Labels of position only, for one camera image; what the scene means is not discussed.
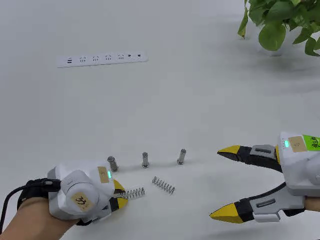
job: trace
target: green leaf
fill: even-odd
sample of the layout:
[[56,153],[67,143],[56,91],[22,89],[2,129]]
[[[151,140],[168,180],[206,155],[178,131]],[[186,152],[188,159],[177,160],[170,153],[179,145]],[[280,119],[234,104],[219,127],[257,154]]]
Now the green leaf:
[[245,7],[244,8],[244,16],[243,16],[242,22],[241,22],[239,30],[238,30],[238,35],[240,35],[243,38],[245,38],[245,35],[246,35],[247,24],[248,24],[248,9],[247,9],[247,7]]
[[291,1],[277,1],[269,10],[266,19],[270,21],[282,21],[290,19],[294,14],[294,5]]
[[259,43],[268,51],[277,51],[286,37],[286,28],[280,23],[267,23],[259,34]]
[[320,22],[320,1],[316,2],[316,6],[308,11],[308,17],[310,21]]
[[303,28],[310,27],[310,20],[309,20],[309,16],[308,16],[308,11],[304,5],[300,5],[296,9],[296,11],[292,17],[292,20],[300,27],[303,27]]
[[310,37],[305,44],[305,49],[304,49],[305,54],[309,56],[320,57],[320,54],[314,51],[316,44],[317,44],[316,40]]
[[310,38],[312,31],[307,28],[302,28],[300,35],[294,40],[293,44],[303,43],[305,40]]
[[314,50],[319,50],[320,49],[320,37],[318,38],[318,41],[316,41],[316,44],[314,46]]
[[299,3],[301,3],[301,0],[291,0],[294,6],[297,6]]
[[311,23],[311,27],[312,27],[313,33],[317,33],[320,31],[320,25],[318,25],[315,22]]
[[257,8],[249,11],[249,17],[251,18],[252,22],[255,23],[256,26],[259,26],[262,23],[265,11],[265,8]]
[[292,19],[289,20],[289,27],[290,27],[290,31],[292,31],[293,29],[296,29],[298,27],[298,24],[296,24],[296,22]]

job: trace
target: paper label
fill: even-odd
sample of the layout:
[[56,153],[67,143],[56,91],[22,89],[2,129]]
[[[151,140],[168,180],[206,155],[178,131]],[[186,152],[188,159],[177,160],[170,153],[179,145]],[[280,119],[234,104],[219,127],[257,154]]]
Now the paper label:
[[307,152],[307,148],[302,136],[289,137],[288,140],[294,153]]
[[308,151],[320,151],[320,137],[303,135]]
[[100,182],[102,184],[109,183],[109,177],[108,172],[105,166],[98,166],[99,176],[100,176]]
[[93,203],[87,198],[83,192],[77,192],[71,197],[72,201],[81,209],[86,212],[91,209]]

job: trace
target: black cable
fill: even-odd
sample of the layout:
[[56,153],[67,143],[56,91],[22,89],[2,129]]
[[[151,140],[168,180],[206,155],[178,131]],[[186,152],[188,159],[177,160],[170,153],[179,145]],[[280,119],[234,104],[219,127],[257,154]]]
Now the black cable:
[[22,191],[24,189],[30,189],[30,188],[43,188],[43,190],[45,190],[47,192],[58,192],[60,190],[60,182],[61,181],[57,180],[57,179],[47,179],[46,178],[41,182],[36,182],[36,183],[29,184],[29,185],[20,186],[20,187],[16,188],[15,190],[13,190],[12,192],[10,192],[6,196],[4,203],[3,203],[1,220],[0,220],[0,235],[3,232],[9,200],[14,194],[16,194],[17,192]]

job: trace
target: potted plant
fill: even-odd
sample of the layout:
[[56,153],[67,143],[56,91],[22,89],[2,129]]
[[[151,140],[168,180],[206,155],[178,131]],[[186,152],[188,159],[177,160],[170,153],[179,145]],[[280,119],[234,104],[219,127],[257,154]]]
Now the potted plant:
[[258,41],[268,51],[277,51],[282,46],[287,29],[292,31],[301,27],[300,35],[293,44],[306,41],[304,52],[320,57],[320,37],[312,34],[320,32],[320,0],[244,0],[244,17],[238,34],[245,38],[248,19],[262,26]]

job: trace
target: metal spring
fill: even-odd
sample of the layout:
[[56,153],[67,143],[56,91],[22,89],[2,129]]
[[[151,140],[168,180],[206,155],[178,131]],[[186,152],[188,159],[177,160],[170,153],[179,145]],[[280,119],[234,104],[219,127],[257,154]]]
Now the metal spring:
[[145,189],[143,187],[139,187],[136,189],[128,190],[126,192],[121,192],[119,193],[119,196],[124,199],[137,199],[145,194]]
[[176,189],[174,186],[172,187],[170,184],[168,184],[165,181],[161,180],[157,176],[155,176],[153,178],[152,183],[157,185],[159,188],[163,189],[164,191],[166,191],[169,194],[173,194],[175,189]]

